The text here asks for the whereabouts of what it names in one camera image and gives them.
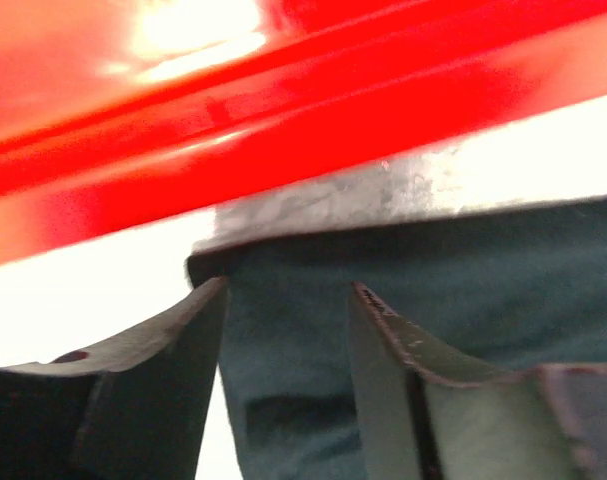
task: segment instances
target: dark green fabric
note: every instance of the dark green fabric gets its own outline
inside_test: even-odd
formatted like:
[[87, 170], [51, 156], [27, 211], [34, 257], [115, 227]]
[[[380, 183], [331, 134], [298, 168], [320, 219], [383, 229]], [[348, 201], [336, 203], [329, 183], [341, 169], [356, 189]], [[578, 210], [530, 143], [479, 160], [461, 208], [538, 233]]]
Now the dark green fabric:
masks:
[[365, 479], [353, 280], [501, 365], [607, 361], [607, 201], [264, 242], [230, 276], [220, 364], [246, 480]]

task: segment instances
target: scratched metal surface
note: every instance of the scratched metal surface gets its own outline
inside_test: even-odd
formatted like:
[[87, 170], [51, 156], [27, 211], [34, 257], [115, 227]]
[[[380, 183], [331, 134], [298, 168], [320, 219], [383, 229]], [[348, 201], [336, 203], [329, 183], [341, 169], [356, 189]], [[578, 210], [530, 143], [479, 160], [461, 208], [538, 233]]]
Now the scratched metal surface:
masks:
[[601, 197], [607, 96], [202, 210], [213, 228], [196, 232], [193, 250]]

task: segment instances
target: red metal bar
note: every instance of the red metal bar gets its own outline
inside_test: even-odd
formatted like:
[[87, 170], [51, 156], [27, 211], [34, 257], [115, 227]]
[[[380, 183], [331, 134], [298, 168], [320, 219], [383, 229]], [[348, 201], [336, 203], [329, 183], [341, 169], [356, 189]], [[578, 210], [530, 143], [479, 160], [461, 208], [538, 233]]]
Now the red metal bar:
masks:
[[127, 9], [2, 50], [0, 263], [607, 94], [607, 0], [326, 3], [154, 60]]

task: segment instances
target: red painted surface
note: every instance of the red painted surface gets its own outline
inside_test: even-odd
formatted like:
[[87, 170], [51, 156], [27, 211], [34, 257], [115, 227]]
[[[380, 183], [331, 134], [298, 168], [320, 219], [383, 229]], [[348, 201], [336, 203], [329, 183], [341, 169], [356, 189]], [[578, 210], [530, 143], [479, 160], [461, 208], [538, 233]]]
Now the red painted surface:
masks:
[[82, 3], [0, 4], [0, 263], [607, 94], [607, 0]]

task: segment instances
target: green pants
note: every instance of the green pants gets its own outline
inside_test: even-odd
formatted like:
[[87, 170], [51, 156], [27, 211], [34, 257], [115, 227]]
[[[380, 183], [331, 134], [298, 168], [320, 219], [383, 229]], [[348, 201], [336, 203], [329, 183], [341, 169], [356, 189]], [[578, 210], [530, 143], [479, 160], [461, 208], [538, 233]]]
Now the green pants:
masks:
[[353, 280], [498, 364], [607, 361], [607, 201], [264, 242], [230, 278], [220, 364], [246, 480], [366, 478]]

